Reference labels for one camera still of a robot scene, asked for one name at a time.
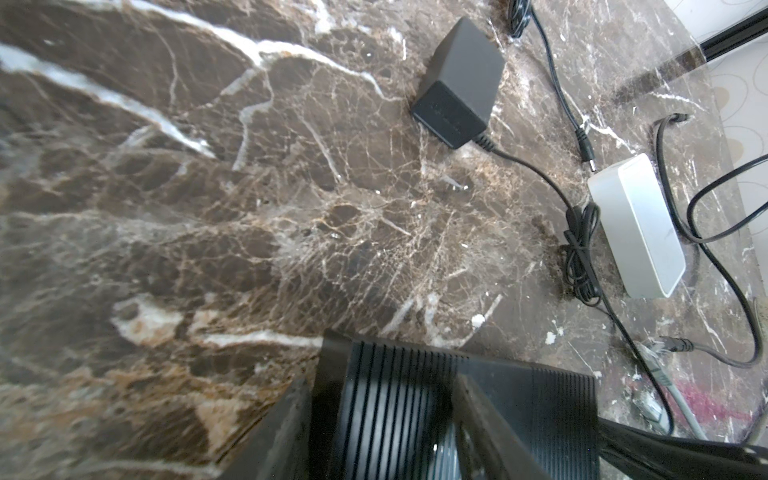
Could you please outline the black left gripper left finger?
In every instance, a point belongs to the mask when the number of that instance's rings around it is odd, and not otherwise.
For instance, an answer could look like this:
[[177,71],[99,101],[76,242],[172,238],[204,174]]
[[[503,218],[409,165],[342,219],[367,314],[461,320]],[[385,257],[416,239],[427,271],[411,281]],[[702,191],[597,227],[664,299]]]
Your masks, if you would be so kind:
[[219,479],[308,479],[311,389],[294,380]]

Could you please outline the black network switch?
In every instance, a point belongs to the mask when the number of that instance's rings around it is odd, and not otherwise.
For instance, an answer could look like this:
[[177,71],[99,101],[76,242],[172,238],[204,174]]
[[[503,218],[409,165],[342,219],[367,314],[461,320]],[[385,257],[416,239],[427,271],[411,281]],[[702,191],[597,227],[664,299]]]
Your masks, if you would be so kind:
[[324,334],[312,393],[310,478],[459,478],[459,374],[551,478],[599,478],[594,377],[334,330]]

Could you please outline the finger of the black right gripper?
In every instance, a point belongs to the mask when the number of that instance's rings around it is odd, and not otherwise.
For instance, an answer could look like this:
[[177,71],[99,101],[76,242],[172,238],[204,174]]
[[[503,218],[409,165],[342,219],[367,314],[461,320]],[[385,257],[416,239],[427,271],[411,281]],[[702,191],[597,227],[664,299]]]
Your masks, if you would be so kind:
[[598,423],[600,456],[632,479],[765,479],[765,447],[648,433]]

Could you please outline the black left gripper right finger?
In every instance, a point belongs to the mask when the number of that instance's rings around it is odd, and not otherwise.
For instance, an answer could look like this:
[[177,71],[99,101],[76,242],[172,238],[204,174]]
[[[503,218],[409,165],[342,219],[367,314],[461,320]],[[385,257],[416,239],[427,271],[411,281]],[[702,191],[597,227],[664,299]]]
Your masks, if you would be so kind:
[[550,477],[472,378],[456,376],[451,401],[463,479]]

